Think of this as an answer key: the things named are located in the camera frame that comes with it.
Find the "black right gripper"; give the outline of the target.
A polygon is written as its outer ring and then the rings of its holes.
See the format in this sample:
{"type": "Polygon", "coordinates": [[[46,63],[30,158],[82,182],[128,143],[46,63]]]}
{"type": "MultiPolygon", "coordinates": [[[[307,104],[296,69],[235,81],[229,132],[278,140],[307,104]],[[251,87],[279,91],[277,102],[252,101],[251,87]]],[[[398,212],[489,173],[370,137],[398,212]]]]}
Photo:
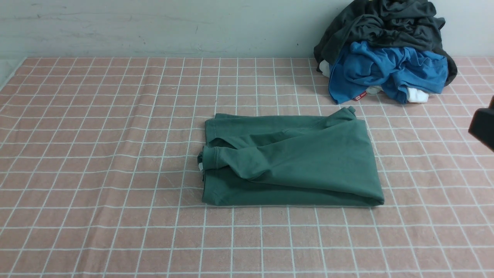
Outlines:
{"type": "Polygon", "coordinates": [[[491,98],[488,107],[475,111],[468,133],[480,141],[491,151],[494,151],[494,98],[491,98]]]}

